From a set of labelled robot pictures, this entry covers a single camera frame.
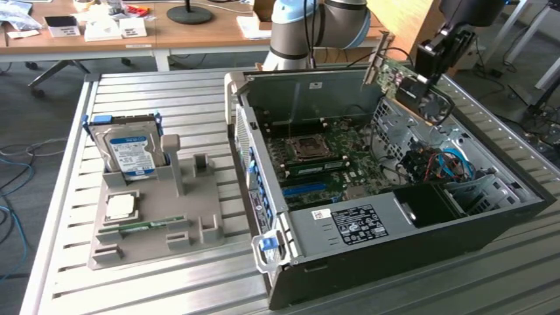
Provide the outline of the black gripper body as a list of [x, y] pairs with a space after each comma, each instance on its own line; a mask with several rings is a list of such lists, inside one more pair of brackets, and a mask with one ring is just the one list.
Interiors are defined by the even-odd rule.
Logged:
[[505, 0], [442, 0], [439, 10], [445, 15], [445, 25], [489, 27], [507, 4]]

